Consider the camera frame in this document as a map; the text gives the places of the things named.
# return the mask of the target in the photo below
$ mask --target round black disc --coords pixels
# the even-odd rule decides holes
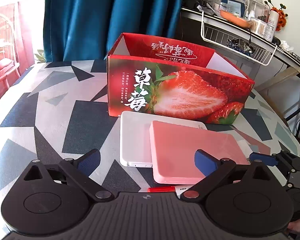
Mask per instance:
[[[2,202],[7,226],[25,235],[50,235],[70,228],[87,213],[89,202],[78,188],[44,179],[32,187],[13,187]]]
[[[291,188],[287,193],[293,199],[293,221],[295,221],[300,218],[300,188]]]
[[[205,208],[224,230],[240,236],[267,236],[282,230],[293,215],[293,205],[282,187],[253,179],[214,190]]]

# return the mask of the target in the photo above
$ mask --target strawberry leaf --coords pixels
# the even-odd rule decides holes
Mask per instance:
[[[150,86],[143,85],[142,88],[143,88],[145,91],[147,91],[148,94],[151,93],[151,87],[150,87]],[[135,91],[137,91],[137,92],[140,94],[141,91],[142,91],[142,89],[140,88],[140,86],[137,86],[137,87],[135,88]]]
[[[144,96],[145,97],[145,100],[147,102],[146,104],[146,108],[149,108],[150,107],[150,102],[151,102],[151,95],[150,94],[147,94]]]
[[[155,68],[155,79],[157,80],[157,79],[161,78],[162,75],[163,75],[163,73],[157,64],[157,66]]]
[[[176,77],[177,77],[176,75],[161,77],[161,78],[157,79],[156,81],[154,81],[154,84],[156,84],[157,82],[162,82],[162,81],[165,81],[165,80],[168,80],[168,79],[173,79],[173,78],[176,78]]]
[[[229,114],[226,118],[220,117],[219,120],[218,120],[218,123],[219,123],[219,124],[228,124],[228,125],[233,124],[233,122],[234,122],[234,120],[237,118],[237,116],[238,116],[238,115],[236,115],[236,114],[234,113],[234,110],[232,110],[232,111],[230,112],[230,114]]]

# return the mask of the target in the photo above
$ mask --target plastic container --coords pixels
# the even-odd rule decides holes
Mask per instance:
[[[253,17],[251,17],[250,21],[252,22],[250,30],[254,34],[263,38],[265,35],[265,30],[266,30],[267,24],[264,21],[261,21],[260,19],[256,19]]]
[[[264,21],[265,23],[268,22],[269,17],[269,7],[264,5],[263,3],[260,3],[256,0],[250,0],[249,7],[248,7],[248,15],[251,15],[251,17],[254,17],[256,19],[260,19]]]
[[[227,11],[227,12],[234,10],[234,7],[231,3],[227,4],[221,2],[220,0],[206,0],[206,1],[212,7],[212,9],[215,10],[215,12],[218,14],[219,17],[220,17],[220,10]]]
[[[219,10],[227,11],[238,17],[243,17],[246,10],[246,4],[243,0],[220,0]]]

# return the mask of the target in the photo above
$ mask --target white wall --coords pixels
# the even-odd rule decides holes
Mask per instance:
[[[294,47],[293,51],[300,56],[300,0],[271,1],[278,9],[280,8],[279,4],[283,3],[287,7],[284,12],[289,15],[287,17],[287,25],[281,31],[276,32],[275,36],[280,40],[286,40],[290,46]],[[282,63],[275,58],[272,59],[267,67],[261,66],[255,78],[256,86],[273,77],[281,66]],[[284,116],[287,117],[300,107],[300,79],[293,77],[282,84],[272,87],[269,90],[269,96]],[[299,116],[288,122],[294,134],[296,132],[295,125],[297,120],[299,120]]]

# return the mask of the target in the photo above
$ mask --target blue curtain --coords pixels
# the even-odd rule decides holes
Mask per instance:
[[[122,32],[173,37],[182,0],[45,0],[47,62],[103,59]]]

